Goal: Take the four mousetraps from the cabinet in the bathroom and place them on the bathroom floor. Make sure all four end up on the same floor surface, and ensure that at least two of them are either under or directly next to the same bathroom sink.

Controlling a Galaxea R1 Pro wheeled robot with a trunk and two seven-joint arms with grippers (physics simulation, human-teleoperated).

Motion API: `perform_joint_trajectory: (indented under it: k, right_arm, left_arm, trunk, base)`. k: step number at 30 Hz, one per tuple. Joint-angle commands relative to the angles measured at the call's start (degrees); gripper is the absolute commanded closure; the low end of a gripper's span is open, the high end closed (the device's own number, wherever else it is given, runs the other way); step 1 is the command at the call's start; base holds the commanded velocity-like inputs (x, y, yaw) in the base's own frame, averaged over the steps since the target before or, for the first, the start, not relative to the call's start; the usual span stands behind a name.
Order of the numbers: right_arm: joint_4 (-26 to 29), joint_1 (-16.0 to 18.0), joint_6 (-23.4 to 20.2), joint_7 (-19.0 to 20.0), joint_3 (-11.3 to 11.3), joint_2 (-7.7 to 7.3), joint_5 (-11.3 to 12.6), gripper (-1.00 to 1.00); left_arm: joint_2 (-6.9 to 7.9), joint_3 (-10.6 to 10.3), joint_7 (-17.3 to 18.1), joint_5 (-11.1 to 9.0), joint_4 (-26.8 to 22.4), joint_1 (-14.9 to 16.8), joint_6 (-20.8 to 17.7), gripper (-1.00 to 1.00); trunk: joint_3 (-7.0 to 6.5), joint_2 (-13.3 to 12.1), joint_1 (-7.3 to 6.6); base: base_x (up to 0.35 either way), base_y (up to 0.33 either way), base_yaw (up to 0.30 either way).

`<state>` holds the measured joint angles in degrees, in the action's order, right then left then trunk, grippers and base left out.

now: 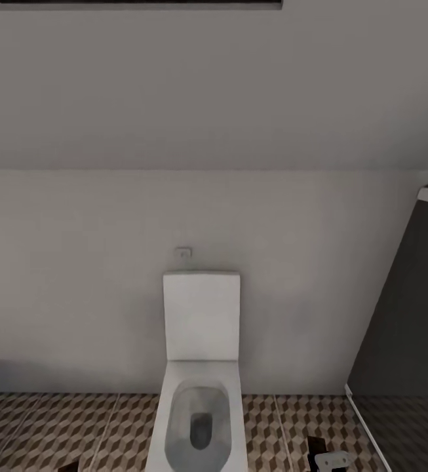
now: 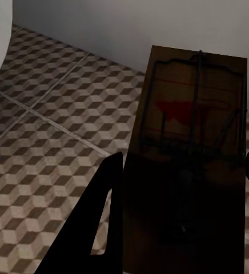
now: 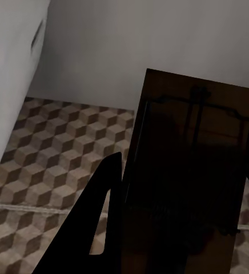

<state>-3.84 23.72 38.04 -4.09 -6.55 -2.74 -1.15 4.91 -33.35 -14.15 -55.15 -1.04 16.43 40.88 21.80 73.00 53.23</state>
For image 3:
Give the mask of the mousetrap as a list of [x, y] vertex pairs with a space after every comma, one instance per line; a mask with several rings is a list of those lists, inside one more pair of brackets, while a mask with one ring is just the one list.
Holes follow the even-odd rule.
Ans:
[[230, 274], [249, 88], [147, 68], [122, 177], [121, 274]]

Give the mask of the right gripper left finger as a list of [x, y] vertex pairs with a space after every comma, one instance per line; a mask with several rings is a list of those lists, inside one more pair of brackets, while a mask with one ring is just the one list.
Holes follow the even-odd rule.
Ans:
[[[89, 255], [110, 190], [104, 252]], [[121, 274], [122, 153], [105, 157], [32, 274]]]

